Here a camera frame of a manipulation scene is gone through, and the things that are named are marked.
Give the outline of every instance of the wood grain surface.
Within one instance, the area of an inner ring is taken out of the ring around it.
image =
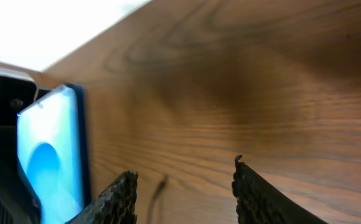
[[[236,223],[237,154],[361,223],[361,0],[155,0],[43,75],[87,89],[94,196],[138,171],[138,223],[165,175],[153,223]]]

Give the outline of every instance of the phone stand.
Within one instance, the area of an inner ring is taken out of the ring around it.
[[[35,91],[33,82],[0,76],[0,224],[40,223],[41,205],[18,169],[16,151],[16,114],[33,102]]]

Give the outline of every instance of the black cable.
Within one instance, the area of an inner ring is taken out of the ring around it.
[[[160,184],[157,186],[154,195],[150,199],[149,208],[148,208],[148,221],[146,222],[147,224],[151,224],[154,204],[156,203],[156,200],[160,196],[161,192],[166,187],[167,183],[168,183],[168,175],[165,175],[164,178],[160,181]]]

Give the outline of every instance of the phone screen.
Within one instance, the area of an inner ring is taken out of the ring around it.
[[[18,116],[17,156],[42,204],[42,224],[65,223],[84,207],[76,93],[63,85]]]

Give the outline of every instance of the white wall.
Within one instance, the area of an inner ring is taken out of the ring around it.
[[[149,0],[0,0],[0,62],[43,71]]]

